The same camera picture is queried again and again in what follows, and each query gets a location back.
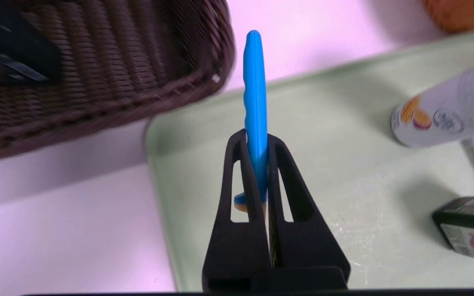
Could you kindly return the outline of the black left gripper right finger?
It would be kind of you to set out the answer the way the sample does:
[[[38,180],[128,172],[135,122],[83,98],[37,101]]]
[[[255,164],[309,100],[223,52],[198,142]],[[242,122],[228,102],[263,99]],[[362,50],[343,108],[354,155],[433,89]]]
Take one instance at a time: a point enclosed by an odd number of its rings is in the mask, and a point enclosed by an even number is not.
[[[347,290],[351,267],[291,152],[268,136],[272,268],[267,290]]]

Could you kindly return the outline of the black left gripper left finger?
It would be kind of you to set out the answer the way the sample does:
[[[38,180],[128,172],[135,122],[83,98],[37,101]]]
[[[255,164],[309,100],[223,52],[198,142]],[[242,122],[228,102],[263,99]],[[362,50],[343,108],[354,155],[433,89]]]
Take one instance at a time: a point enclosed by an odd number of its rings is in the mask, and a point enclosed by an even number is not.
[[[239,162],[246,196],[247,222],[233,222],[232,176]],[[203,291],[251,291],[252,278],[271,268],[265,214],[246,143],[245,130],[228,140],[220,200],[202,268]]]

